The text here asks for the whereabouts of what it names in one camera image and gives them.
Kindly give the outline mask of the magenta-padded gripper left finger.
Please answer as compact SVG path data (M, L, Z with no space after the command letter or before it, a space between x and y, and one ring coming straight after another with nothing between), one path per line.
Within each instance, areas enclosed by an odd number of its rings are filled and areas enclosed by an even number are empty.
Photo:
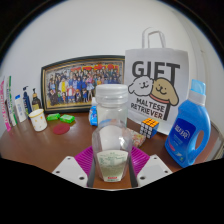
M76 156L66 156L53 174L81 187L93 187L95 162L92 147L84 149Z

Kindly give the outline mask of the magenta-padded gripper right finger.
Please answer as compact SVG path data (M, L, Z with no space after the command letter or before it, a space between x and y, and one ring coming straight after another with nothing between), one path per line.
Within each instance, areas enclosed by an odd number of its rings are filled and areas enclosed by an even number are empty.
M133 187L143 187L172 173L157 155L149 156L136 147L131 151L129 169Z

